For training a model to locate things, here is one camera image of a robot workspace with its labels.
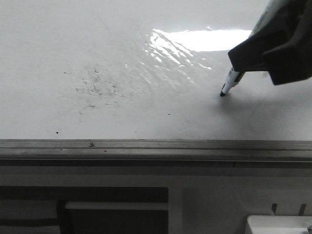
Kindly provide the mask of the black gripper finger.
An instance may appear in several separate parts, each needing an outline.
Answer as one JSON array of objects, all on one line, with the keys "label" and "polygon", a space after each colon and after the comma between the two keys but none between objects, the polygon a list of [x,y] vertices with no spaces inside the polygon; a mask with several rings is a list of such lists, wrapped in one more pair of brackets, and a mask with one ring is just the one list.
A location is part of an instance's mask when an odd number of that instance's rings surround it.
[{"label": "black gripper finger", "polygon": [[293,36],[305,9],[303,0],[271,0],[249,37],[228,52],[236,72],[266,71],[263,54]]},{"label": "black gripper finger", "polygon": [[262,55],[274,85],[307,80],[312,76],[312,6],[291,4],[287,13],[285,41]]}]

